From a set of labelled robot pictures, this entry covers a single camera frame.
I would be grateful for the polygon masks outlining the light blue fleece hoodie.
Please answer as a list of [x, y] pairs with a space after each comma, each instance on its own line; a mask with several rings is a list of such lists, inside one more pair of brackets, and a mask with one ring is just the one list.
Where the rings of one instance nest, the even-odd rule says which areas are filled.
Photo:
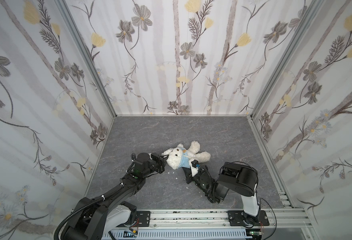
[[178, 149], [177, 156], [180, 159], [178, 168], [190, 168], [190, 159], [194, 156], [194, 154], [184, 148]]

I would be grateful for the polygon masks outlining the white plush teddy bear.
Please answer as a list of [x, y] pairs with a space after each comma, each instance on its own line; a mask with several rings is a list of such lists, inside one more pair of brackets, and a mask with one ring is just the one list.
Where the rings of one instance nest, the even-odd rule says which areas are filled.
[[174, 170], [179, 168], [190, 168], [192, 161], [197, 160], [199, 163], [206, 163], [211, 159], [208, 152], [200, 153], [201, 145], [197, 141], [192, 141], [188, 149], [183, 144], [175, 148], [170, 148], [163, 152], [162, 156], [168, 156], [166, 162]]

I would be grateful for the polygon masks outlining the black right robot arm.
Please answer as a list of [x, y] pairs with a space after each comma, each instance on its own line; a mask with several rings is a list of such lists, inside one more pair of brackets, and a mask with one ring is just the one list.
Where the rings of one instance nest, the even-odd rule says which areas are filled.
[[226, 162], [220, 168], [217, 179], [213, 178], [207, 166], [198, 164], [197, 161], [193, 161], [191, 167], [182, 169], [187, 184], [194, 183], [211, 203], [220, 203], [228, 191], [233, 191], [241, 196], [246, 217], [255, 219], [259, 216], [261, 209], [257, 197], [259, 178], [255, 168], [240, 161]]

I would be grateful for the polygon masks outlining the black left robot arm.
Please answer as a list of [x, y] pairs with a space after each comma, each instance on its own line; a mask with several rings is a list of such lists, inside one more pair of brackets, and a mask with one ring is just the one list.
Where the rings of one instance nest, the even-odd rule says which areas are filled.
[[140, 153], [131, 155], [132, 162], [120, 183], [89, 199], [82, 198], [56, 228], [55, 240], [100, 240], [104, 234], [107, 216], [127, 198], [135, 195], [145, 184], [146, 178], [165, 171], [168, 155]]

